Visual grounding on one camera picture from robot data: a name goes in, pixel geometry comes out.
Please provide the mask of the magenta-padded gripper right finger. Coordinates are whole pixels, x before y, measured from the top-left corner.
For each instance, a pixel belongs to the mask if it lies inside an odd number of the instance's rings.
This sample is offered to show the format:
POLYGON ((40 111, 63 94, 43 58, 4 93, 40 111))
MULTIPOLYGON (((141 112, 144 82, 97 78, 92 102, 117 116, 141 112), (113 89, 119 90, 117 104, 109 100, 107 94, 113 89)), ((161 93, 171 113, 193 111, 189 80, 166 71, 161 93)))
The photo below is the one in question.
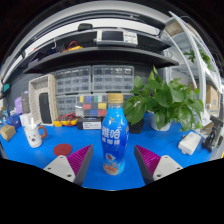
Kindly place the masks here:
POLYGON ((159 156, 139 145, 134 147, 134 155, 145 184, 160 180, 182 169, 182 166, 170 156, 159 156))

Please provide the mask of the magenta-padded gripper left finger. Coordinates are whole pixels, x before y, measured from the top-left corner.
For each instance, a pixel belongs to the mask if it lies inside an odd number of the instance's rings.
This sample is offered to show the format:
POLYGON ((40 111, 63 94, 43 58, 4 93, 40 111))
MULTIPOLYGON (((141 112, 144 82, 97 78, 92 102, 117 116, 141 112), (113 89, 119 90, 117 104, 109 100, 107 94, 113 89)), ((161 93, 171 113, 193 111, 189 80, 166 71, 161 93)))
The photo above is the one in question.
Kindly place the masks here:
POLYGON ((92 156, 93 146, 88 145, 69 156, 59 155, 44 170, 81 186, 92 156))

